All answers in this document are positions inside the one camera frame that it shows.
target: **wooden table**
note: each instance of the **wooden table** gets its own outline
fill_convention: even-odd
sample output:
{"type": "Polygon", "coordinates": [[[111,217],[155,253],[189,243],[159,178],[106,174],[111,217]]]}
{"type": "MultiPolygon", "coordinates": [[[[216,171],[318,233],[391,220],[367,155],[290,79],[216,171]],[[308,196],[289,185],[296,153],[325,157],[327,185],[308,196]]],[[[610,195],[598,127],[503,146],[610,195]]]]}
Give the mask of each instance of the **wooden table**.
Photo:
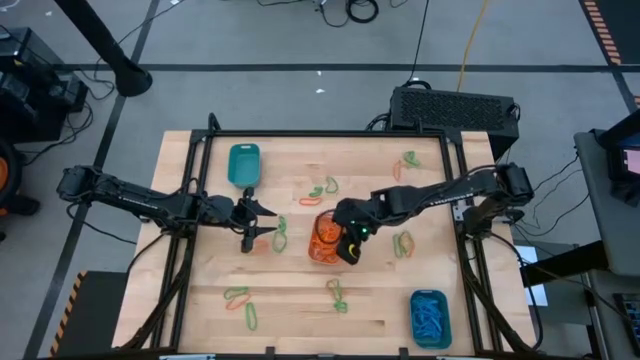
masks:
{"type": "MultiPolygon", "coordinates": [[[[180,186],[188,139],[189,132],[165,133],[153,189],[170,192],[180,186]]],[[[463,139],[469,168],[493,162],[485,133],[465,133],[463,139]]],[[[473,354],[448,206],[427,209],[400,227],[381,228],[363,245],[356,266],[322,265],[307,256],[314,217],[335,207],[343,197],[367,199],[372,190],[398,185],[392,166],[403,152],[414,150],[422,166],[403,170],[400,184],[427,186],[444,181],[438,140],[216,137],[206,182],[210,194],[233,199],[241,196],[241,191],[227,181],[227,164],[230,147],[247,142],[258,144],[262,152],[262,178],[256,198],[287,218],[289,243],[282,254],[242,254],[239,235],[201,227],[180,352],[264,353],[265,347],[275,346],[279,354],[393,355],[400,347],[407,347],[412,355],[473,354]],[[324,185],[327,175],[340,184],[337,196],[325,195],[316,207],[299,205],[298,199],[307,196],[314,185],[324,185]],[[396,259],[394,255],[392,236],[402,230],[409,230],[416,241],[410,259],[396,259]],[[335,311],[333,299],[325,289],[325,283],[332,278],[339,278],[344,287],[344,301],[349,306],[346,314],[335,311]],[[247,329],[244,309],[225,309],[222,294],[231,286],[250,287],[258,316],[256,331],[247,329]],[[427,351],[413,342],[408,299],[416,289],[437,289],[447,296],[453,333],[449,349],[427,351]]],[[[455,152],[451,156],[457,169],[455,152]]],[[[276,223],[276,218],[260,218],[261,226],[276,223]]],[[[505,225],[494,225],[494,231],[511,239],[505,225]]],[[[137,251],[157,234],[154,225],[143,225],[137,251]]],[[[263,238],[270,241],[271,236],[263,238]]],[[[168,239],[158,243],[133,268],[114,346],[128,340],[157,303],[168,244],[168,239]]],[[[485,240],[484,248],[497,306],[521,337],[533,344],[535,334],[516,257],[495,240],[485,240]]],[[[173,310],[168,310],[163,344],[168,344],[173,315],[173,310]]],[[[484,310],[480,311],[480,318],[485,348],[490,349],[484,310]]]]}

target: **black metal frame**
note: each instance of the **black metal frame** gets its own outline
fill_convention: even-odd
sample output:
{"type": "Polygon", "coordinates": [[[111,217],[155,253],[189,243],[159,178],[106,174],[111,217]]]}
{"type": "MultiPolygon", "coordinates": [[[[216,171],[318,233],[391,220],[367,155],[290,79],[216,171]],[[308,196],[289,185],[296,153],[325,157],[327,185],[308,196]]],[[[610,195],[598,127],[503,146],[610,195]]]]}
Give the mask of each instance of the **black metal frame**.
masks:
{"type": "MultiPolygon", "coordinates": [[[[187,159],[185,164],[185,170],[183,174],[183,184],[185,184],[192,176],[192,172],[195,164],[196,150],[201,142],[204,142],[204,152],[202,155],[202,161],[200,163],[200,175],[198,177],[198,191],[204,191],[204,184],[206,184],[206,178],[208,175],[207,169],[209,167],[209,160],[211,155],[211,149],[213,145],[214,137],[370,137],[370,138],[432,138],[438,139],[440,143],[440,150],[442,154],[442,164],[445,173],[445,179],[447,181],[453,180],[453,169],[450,161],[449,148],[447,138],[444,133],[440,131],[422,131],[416,133],[413,131],[406,132],[369,132],[369,131],[297,131],[297,130],[221,130],[220,126],[213,115],[209,116],[209,129],[206,130],[193,130],[189,140],[189,150],[187,152],[187,159]]],[[[464,151],[461,144],[456,144],[456,156],[460,173],[467,172],[467,164],[464,156],[464,151]]],[[[453,206],[451,206],[451,214],[454,222],[454,231],[456,235],[456,247],[458,248],[458,256],[461,259],[462,265],[463,259],[468,259],[466,249],[466,237],[462,232],[460,222],[455,220],[453,216],[453,206]]],[[[193,254],[195,249],[195,241],[197,234],[194,232],[191,236],[187,237],[187,249],[183,257],[183,263],[192,263],[193,254]]],[[[167,294],[167,290],[172,282],[174,274],[174,268],[177,260],[178,247],[180,244],[179,238],[173,237],[169,246],[169,252],[167,256],[167,262],[164,270],[164,277],[162,280],[162,288],[160,298],[167,294]]],[[[482,242],[474,242],[474,252],[477,258],[477,269],[479,278],[484,290],[492,299],[491,284],[489,281],[489,274],[484,257],[484,250],[482,242]]],[[[178,299],[175,308],[175,317],[170,335],[170,349],[178,349],[180,343],[180,335],[182,331],[182,321],[186,306],[186,297],[189,287],[189,275],[190,269],[187,272],[187,280],[178,293],[178,299]]],[[[566,357],[547,356],[540,354],[522,354],[513,352],[504,352],[502,347],[502,338],[495,323],[488,319],[489,332],[491,336],[491,343],[493,350],[487,350],[482,344],[482,333],[480,331],[478,309],[476,307],[475,295],[471,288],[463,281],[465,300],[467,304],[467,312],[469,315],[469,326],[471,328],[471,337],[474,348],[475,356],[491,356],[494,359],[570,359],[566,357]]],[[[162,330],[164,325],[164,317],[160,320],[156,329],[153,332],[151,339],[151,348],[160,347],[160,339],[162,338],[162,330]]],[[[332,359],[436,359],[436,356],[410,356],[406,348],[399,348],[398,355],[388,356],[368,356],[368,355],[334,355],[332,359]]],[[[264,354],[216,354],[216,359],[256,359],[256,360],[273,360],[273,359],[309,359],[309,358],[321,358],[322,355],[276,355],[275,348],[267,347],[264,354]]]]}

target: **concrete floor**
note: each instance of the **concrete floor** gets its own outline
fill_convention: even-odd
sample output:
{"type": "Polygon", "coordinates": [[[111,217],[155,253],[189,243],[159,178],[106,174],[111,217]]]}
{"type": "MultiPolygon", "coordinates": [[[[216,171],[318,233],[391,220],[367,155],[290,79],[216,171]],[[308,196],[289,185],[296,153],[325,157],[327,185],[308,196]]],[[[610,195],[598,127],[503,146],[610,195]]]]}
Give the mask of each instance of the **concrete floor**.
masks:
{"type": "MultiPolygon", "coordinates": [[[[149,5],[157,1],[90,2],[119,39],[143,21],[149,5]]],[[[330,21],[339,22],[345,16],[341,4],[340,0],[329,2],[330,21]]],[[[481,0],[432,0],[419,63],[460,64],[481,5],[481,0]]],[[[159,0],[157,11],[169,6],[169,0],[159,0]]],[[[330,68],[322,64],[360,65],[358,71],[321,74],[316,70],[247,72],[242,67],[238,71],[155,71],[151,90],[126,99],[121,113],[117,107],[114,111],[115,95],[101,102],[90,100],[95,112],[92,128],[73,145],[59,147],[25,169],[24,191],[42,201],[42,210],[32,218],[0,219],[8,233],[0,244],[4,289],[0,293],[0,357],[24,356],[67,239],[71,220],[64,214],[66,204],[54,191],[62,169],[93,163],[112,114],[119,114],[119,121],[104,169],[142,185],[151,183],[163,132],[202,128],[212,111],[225,129],[363,129],[386,110],[393,87],[409,75],[407,71],[370,71],[367,64],[412,62],[423,7],[422,0],[409,0],[392,9],[383,0],[374,22],[334,29],[323,23],[309,1],[260,7],[253,0],[185,0],[154,21],[144,42],[143,64],[319,64],[318,70],[330,68]]],[[[30,26],[67,63],[92,64],[97,59],[53,0],[23,0],[0,12],[0,24],[30,26]]],[[[138,35],[123,43],[127,54],[132,53],[138,35]]],[[[537,72],[471,71],[463,86],[466,92],[512,96],[521,105],[521,138],[509,159],[525,166],[534,184],[573,159],[575,132],[607,128],[629,113],[610,73],[588,67],[563,73],[554,67],[607,64],[576,0],[492,0],[469,63],[548,66],[537,72]]],[[[100,72],[99,76],[111,74],[100,72]]],[[[416,76],[441,90],[455,90],[458,78],[453,71],[417,72],[416,76]]],[[[640,74],[624,78],[631,91],[640,94],[640,74]]],[[[92,87],[104,91],[101,85],[92,87]]],[[[553,184],[540,191],[545,193],[553,184]]],[[[564,183],[538,210],[543,228],[585,194],[579,174],[564,183]]],[[[131,215],[101,205],[89,210],[87,221],[132,240],[140,227],[131,215]]],[[[597,237],[587,203],[541,240],[584,244],[597,237]]],[[[82,270],[124,271],[132,256],[133,246],[82,230],[66,277],[57,283],[62,291],[41,356],[48,353],[75,275],[82,270]]],[[[561,345],[553,347],[563,350],[561,345]]],[[[583,349],[568,352],[584,353],[583,349]]]]}

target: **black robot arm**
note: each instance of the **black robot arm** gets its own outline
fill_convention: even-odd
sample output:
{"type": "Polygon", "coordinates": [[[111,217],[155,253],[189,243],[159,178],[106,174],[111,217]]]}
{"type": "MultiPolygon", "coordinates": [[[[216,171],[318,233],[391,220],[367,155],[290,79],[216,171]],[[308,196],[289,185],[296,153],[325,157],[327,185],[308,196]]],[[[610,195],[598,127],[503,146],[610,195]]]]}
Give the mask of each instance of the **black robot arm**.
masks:
{"type": "Polygon", "coordinates": [[[173,234],[184,235],[196,225],[229,228],[243,235],[241,251],[244,253],[252,250],[257,236],[276,229],[252,225],[259,215],[276,216],[251,199],[252,188],[246,189],[234,205],[233,200],[225,196],[207,196],[204,192],[187,194],[186,191],[164,194],[119,180],[95,167],[75,166],[64,170],[57,192],[61,199],[72,203],[97,201],[128,211],[152,220],[173,234]]]}
{"type": "Polygon", "coordinates": [[[360,245],[381,226],[398,226],[432,206],[474,196],[487,198],[464,214],[464,232],[472,237],[490,232],[491,221],[510,206],[533,198],[527,173],[515,164],[488,165],[452,180],[422,188],[393,186],[371,193],[371,199],[346,198],[338,202],[333,222],[343,227],[337,254],[349,264],[360,258],[360,245]]]}

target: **black equipment box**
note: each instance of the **black equipment box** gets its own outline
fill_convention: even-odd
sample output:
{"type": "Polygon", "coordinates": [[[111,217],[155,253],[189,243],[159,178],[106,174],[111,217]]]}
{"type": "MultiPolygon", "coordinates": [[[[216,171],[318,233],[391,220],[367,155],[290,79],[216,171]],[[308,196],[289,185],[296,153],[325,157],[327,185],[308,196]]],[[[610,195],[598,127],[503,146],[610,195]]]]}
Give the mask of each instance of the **black equipment box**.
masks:
{"type": "Polygon", "coordinates": [[[520,110],[513,98],[397,87],[387,130],[443,130],[452,140],[461,131],[486,131],[494,160],[518,140],[520,110]]]}
{"type": "Polygon", "coordinates": [[[29,28],[0,31],[0,132],[11,143],[60,138],[69,112],[81,111],[87,86],[29,28]]]}

